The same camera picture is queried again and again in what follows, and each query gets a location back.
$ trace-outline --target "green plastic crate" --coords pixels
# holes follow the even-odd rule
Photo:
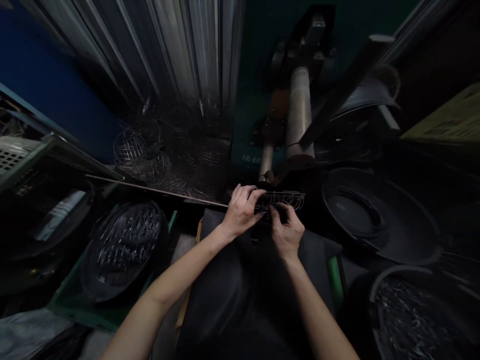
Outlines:
[[[177,215],[178,212],[175,210],[168,223],[169,234],[172,232]],[[47,308],[54,314],[76,323],[94,329],[116,332],[140,295],[145,292],[154,280],[153,276],[150,274],[145,282],[133,284],[124,294],[105,304],[88,303],[85,301],[80,280],[80,264],[86,254],[87,249],[85,249],[68,276],[63,280],[48,303]]]

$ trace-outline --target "blue wall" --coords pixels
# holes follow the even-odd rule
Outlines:
[[[0,7],[1,88],[22,98],[51,128],[64,129],[88,154],[112,164],[119,120],[20,2],[10,2],[13,9]]]

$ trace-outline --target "green wall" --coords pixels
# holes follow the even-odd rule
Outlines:
[[[231,181],[256,182],[262,149],[250,146],[252,126],[264,118],[272,93],[262,89],[279,40],[286,40],[312,4],[335,5],[332,41],[337,51],[329,78],[338,79],[371,34],[393,35],[420,0],[247,0],[230,160]],[[283,150],[275,153],[273,169],[282,162]]]

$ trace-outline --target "wire basket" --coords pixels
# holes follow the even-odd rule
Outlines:
[[[305,194],[297,191],[268,191],[258,198],[255,204],[257,212],[266,213],[269,206],[277,203],[291,205],[295,211],[304,206]]]

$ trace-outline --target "black bucket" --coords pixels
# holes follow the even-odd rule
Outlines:
[[[358,248],[405,265],[427,265],[442,249],[440,231],[427,210],[391,181],[356,168],[330,171],[323,201],[347,248]]]
[[[439,316],[447,320],[448,329],[454,329],[453,331],[461,334],[460,337],[464,339],[461,343],[455,343],[455,350],[458,351],[455,353],[455,359],[476,359],[476,350],[480,344],[478,298],[461,284],[455,284],[428,269],[408,265],[393,266],[381,272],[365,274],[351,287],[340,324],[361,359],[396,360],[399,357],[398,353],[392,352],[388,346],[389,339],[386,338],[386,334],[389,333],[387,322],[392,320],[392,314],[387,316],[382,302],[379,303],[378,298],[376,299],[381,283],[387,277],[407,282],[408,286],[431,297],[437,314],[439,312]],[[415,306],[408,309],[412,313],[417,310]],[[400,315],[394,319],[404,320]],[[423,359],[421,355],[417,356],[415,347],[408,351],[412,351],[413,359]]]

